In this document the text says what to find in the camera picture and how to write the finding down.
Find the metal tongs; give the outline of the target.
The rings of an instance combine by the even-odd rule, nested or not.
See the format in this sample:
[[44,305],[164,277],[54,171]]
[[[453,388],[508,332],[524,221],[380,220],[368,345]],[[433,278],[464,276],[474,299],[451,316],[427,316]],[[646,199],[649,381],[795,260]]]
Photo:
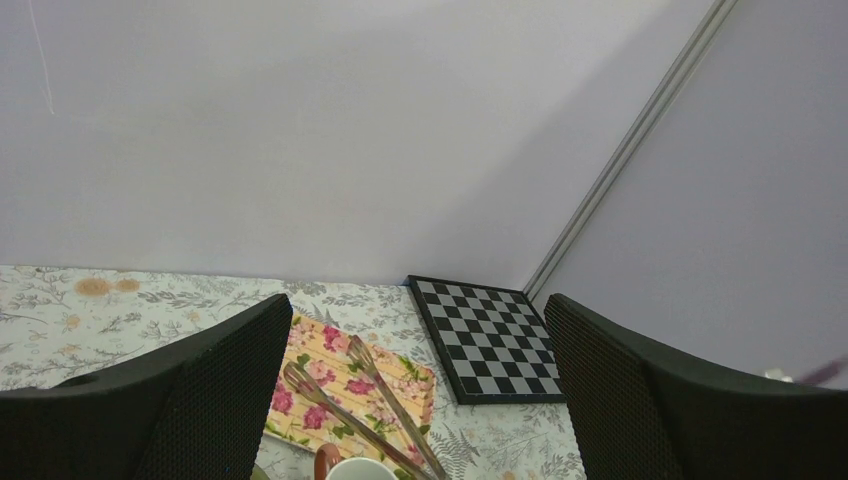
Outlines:
[[336,332],[290,346],[265,430],[317,452],[365,457],[399,479],[446,479],[427,441],[435,375],[405,357]]

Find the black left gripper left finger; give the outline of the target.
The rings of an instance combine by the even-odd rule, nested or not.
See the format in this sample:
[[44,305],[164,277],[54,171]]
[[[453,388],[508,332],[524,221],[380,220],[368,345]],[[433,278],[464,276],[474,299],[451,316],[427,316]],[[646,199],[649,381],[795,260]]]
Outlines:
[[1,395],[5,479],[247,479],[293,309],[273,295],[179,341]]

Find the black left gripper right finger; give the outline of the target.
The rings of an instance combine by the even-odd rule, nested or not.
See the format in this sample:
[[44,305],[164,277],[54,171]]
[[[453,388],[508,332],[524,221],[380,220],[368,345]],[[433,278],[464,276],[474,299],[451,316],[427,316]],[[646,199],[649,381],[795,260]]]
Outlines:
[[843,479],[847,394],[743,373],[562,295],[544,309],[590,479]]

